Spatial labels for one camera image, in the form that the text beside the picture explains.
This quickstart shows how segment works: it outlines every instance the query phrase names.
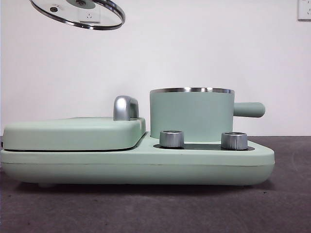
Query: chrome knob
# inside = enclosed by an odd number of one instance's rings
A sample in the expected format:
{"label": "chrome knob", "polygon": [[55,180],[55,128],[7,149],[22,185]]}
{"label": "chrome knob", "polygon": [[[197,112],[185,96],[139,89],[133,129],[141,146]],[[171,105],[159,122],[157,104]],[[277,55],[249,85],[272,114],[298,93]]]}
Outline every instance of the chrome knob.
{"label": "chrome knob", "polygon": [[222,133],[222,148],[245,150],[247,147],[247,134],[239,132]]}
{"label": "chrome knob", "polygon": [[162,147],[184,147],[184,132],[176,130],[165,130],[160,132],[160,146]]}

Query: cooking pot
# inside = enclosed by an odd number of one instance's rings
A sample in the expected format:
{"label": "cooking pot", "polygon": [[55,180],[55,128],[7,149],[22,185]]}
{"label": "cooking pot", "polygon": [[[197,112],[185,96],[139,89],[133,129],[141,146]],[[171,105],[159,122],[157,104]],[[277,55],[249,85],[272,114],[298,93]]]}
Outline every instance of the cooking pot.
{"label": "cooking pot", "polygon": [[258,102],[234,103],[234,90],[211,87],[165,88],[150,92],[151,137],[164,130],[184,132],[187,142],[220,141],[233,116],[261,117]]}

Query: gray floor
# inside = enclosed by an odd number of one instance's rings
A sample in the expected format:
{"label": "gray floor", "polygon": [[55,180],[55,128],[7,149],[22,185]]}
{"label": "gray floor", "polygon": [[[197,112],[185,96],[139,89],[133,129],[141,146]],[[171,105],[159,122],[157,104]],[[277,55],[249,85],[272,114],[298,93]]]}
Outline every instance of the gray floor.
{"label": "gray floor", "polygon": [[2,233],[311,232],[311,137],[251,137],[276,152],[266,182],[59,185],[40,189],[1,172]]}

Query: appliance base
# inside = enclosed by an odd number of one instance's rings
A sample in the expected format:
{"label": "appliance base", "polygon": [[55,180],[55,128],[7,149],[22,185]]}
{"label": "appliance base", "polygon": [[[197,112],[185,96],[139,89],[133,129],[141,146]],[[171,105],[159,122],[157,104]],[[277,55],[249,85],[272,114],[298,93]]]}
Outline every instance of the appliance base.
{"label": "appliance base", "polygon": [[155,148],[156,144],[158,139],[146,133],[130,150],[2,150],[1,165],[16,180],[48,187],[58,183],[253,185],[268,179],[275,164],[273,150],[250,141],[254,150],[249,151],[167,150]]}

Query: wall outlet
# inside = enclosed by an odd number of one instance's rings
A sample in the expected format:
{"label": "wall outlet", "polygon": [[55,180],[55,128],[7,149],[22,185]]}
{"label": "wall outlet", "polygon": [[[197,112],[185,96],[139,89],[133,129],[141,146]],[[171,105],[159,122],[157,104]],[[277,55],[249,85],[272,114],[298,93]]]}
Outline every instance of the wall outlet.
{"label": "wall outlet", "polygon": [[311,21],[311,0],[298,0],[298,20]]}
{"label": "wall outlet", "polygon": [[97,7],[94,9],[79,8],[78,17],[81,23],[100,23],[101,10]]}

